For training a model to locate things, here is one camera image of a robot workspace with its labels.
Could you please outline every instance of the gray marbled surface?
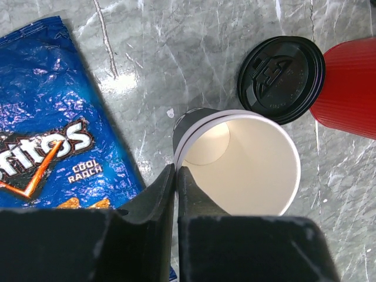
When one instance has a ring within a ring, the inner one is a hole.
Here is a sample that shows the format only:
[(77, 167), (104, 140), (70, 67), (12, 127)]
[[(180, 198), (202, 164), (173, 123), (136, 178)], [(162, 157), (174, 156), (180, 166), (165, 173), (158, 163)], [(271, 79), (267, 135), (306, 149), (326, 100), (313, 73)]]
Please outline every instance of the gray marbled surface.
[[(299, 35), (326, 51), (376, 28), (369, 0), (1, 0), (0, 36), (56, 14), (69, 24), (146, 184), (172, 162), (180, 115), (241, 107), (234, 78), (257, 43)], [(343, 281), (376, 281), (376, 142), (317, 125), (310, 113), (285, 128), (302, 164), (287, 214), (322, 228)], [(175, 269), (176, 235), (175, 228)]]

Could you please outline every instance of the ribbed red plastic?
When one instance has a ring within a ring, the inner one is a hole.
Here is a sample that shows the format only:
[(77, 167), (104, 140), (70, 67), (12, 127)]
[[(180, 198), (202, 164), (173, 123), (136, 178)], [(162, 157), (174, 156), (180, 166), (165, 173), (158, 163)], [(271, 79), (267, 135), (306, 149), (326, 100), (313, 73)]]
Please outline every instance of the ribbed red plastic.
[(339, 44), (324, 58), (324, 87), (311, 113), (324, 126), (376, 139), (376, 38)]

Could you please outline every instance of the coffee cup lid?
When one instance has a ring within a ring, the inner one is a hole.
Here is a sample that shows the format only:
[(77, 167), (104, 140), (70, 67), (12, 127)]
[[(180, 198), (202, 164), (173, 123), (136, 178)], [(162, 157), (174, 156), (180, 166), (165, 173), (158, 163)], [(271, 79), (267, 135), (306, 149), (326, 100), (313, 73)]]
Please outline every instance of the coffee cup lid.
[(324, 57), (315, 43), (278, 36), (247, 55), (240, 67), (237, 92), (245, 109), (284, 125), (309, 110), (324, 78)]

